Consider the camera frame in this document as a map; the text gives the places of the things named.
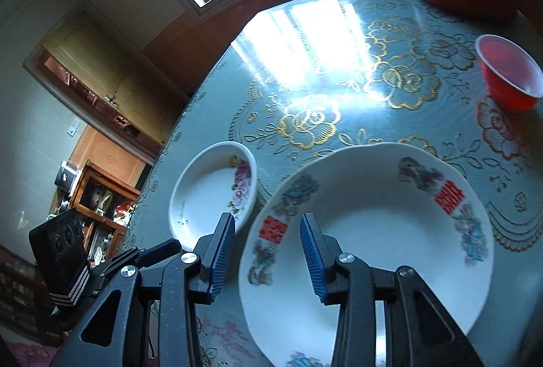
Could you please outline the floral plastic tablecloth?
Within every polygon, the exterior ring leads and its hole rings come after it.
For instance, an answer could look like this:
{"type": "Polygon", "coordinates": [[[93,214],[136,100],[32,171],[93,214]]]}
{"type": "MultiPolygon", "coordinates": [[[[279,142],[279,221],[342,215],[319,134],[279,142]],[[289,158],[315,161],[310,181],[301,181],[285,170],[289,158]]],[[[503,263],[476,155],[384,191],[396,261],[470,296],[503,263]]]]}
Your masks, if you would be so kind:
{"type": "Polygon", "coordinates": [[[490,289],[464,331],[481,361],[542,361],[542,109],[513,114],[489,95],[475,47],[483,34],[423,0],[296,0],[251,19],[177,121],[123,242],[148,249],[172,237],[171,193],[205,148],[231,141],[251,151],[255,205],[236,233],[222,292],[197,310],[205,364],[275,366],[251,337],[240,300],[248,233],[297,170],[385,143],[456,169],[488,215],[490,289]]]}

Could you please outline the white rose oval dish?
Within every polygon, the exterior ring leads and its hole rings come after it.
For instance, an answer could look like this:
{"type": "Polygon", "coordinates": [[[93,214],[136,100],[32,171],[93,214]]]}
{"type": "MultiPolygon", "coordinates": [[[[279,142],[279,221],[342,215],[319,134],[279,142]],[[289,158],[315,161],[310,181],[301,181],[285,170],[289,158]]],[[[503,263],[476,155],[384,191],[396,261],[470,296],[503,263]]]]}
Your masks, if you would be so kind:
{"type": "Polygon", "coordinates": [[[257,199],[256,160],[244,145],[224,141],[208,146],[184,168],[171,193],[171,234],[186,251],[216,229],[222,214],[231,214],[238,232],[257,199]]]}

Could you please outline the red plastic bowl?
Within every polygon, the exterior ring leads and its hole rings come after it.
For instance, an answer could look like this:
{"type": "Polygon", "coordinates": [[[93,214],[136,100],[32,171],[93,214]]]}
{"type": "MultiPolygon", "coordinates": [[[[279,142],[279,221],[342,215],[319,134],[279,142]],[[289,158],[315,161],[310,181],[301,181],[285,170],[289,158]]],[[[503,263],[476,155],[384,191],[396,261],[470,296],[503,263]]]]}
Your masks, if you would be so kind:
{"type": "Polygon", "coordinates": [[[532,110],[542,99],[542,70],[532,56],[508,39],[483,34],[475,47],[489,95],[505,110],[532,110]]]}

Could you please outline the wooden display cabinet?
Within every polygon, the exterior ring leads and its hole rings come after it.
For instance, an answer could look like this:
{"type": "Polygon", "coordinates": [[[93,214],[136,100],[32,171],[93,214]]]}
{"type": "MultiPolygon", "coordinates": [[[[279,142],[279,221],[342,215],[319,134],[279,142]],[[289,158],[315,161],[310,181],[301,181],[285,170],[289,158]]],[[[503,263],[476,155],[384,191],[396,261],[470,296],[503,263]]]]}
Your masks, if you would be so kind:
{"type": "Polygon", "coordinates": [[[62,161],[54,185],[49,216],[75,209],[91,265],[116,257],[140,196],[138,189],[91,161],[83,167],[62,161]]]}

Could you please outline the white plate red characters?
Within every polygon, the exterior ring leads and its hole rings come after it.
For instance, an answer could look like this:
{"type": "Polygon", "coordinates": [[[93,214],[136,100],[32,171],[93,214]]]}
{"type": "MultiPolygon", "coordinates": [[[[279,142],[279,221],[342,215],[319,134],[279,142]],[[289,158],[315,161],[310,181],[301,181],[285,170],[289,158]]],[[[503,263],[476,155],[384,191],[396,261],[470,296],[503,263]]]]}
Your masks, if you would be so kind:
{"type": "Polygon", "coordinates": [[[313,291],[300,240],[306,213],[368,265],[413,267],[459,328],[473,328],[490,289],[493,244],[471,186],[411,145],[347,147],[286,179],[248,233],[240,300],[271,364],[331,364],[339,309],[323,306],[313,291]]]}

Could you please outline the white light switch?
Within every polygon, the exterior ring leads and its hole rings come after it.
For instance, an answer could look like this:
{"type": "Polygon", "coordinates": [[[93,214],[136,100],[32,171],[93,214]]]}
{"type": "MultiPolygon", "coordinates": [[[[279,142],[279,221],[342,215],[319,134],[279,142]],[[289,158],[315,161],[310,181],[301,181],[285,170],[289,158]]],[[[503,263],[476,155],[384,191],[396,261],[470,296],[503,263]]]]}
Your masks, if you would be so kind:
{"type": "Polygon", "coordinates": [[[81,125],[81,119],[73,118],[69,128],[67,129],[67,134],[71,137],[74,137],[80,125],[81,125]]]}

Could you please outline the wooden door frame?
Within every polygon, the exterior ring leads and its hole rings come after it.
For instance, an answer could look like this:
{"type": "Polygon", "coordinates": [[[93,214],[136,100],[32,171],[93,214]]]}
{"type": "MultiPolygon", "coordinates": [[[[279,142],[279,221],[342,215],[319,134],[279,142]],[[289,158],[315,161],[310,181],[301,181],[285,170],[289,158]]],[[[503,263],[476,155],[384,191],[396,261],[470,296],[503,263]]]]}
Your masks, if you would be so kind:
{"type": "Polygon", "coordinates": [[[49,28],[23,66],[77,117],[148,164],[189,102],[88,0],[49,28]]]}

